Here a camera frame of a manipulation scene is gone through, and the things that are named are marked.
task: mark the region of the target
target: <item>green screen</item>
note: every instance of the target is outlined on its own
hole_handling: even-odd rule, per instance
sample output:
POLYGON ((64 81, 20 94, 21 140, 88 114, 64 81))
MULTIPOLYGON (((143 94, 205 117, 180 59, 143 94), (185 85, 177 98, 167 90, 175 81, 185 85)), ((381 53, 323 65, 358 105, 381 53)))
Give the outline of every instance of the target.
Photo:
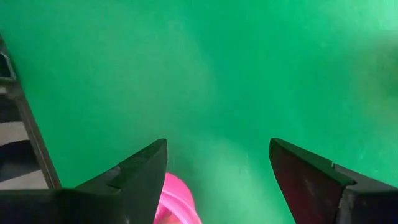
POLYGON ((293 223, 271 137, 398 185, 395 0, 0 0, 64 187, 167 138, 204 223, 293 223))

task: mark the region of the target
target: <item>green backdrop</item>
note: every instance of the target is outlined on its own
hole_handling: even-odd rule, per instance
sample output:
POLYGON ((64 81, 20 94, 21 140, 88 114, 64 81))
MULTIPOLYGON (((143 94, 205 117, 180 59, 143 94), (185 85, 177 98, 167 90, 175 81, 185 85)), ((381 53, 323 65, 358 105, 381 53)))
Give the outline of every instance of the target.
POLYGON ((64 187, 157 138, 204 223, 293 223, 278 137, 398 185, 395 0, 0 0, 64 187))

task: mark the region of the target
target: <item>black plastic part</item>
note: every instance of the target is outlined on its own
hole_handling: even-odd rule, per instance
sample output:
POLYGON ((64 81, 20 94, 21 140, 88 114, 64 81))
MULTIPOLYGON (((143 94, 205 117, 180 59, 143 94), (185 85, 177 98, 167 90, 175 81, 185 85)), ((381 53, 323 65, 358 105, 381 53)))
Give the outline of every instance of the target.
POLYGON ((269 158, 297 224, 398 223, 398 189, 271 139, 269 158))
POLYGON ((0 223, 153 223, 166 165, 159 139, 75 189, 2 190, 0 223))

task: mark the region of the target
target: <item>metal frame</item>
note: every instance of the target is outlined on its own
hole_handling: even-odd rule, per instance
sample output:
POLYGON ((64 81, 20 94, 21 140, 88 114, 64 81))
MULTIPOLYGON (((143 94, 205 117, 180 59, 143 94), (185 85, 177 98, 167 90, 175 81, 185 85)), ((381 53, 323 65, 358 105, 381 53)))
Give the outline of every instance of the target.
POLYGON ((0 77, 0 86, 6 88, 7 96, 14 100, 17 105, 21 120, 25 125, 25 129, 27 131, 29 140, 32 143, 37 162, 42 169, 47 186, 50 189, 61 188, 60 180, 49 156, 49 152, 45 147, 44 140, 40 133, 39 127, 35 122, 29 103, 26 100, 22 87, 16 78, 16 70, 12 66, 12 61, 1 35, 0 57, 3 57, 6 60, 8 73, 11 75, 10 77, 0 77))

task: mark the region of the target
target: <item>pink plastic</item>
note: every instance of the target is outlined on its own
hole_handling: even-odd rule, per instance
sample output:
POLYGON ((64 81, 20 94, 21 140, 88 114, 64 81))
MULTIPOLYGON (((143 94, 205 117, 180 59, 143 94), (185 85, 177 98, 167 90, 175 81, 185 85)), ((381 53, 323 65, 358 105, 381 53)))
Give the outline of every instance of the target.
POLYGON ((172 223, 201 224, 191 191, 182 180, 169 173, 165 176, 154 224, 160 224, 167 216, 172 223))

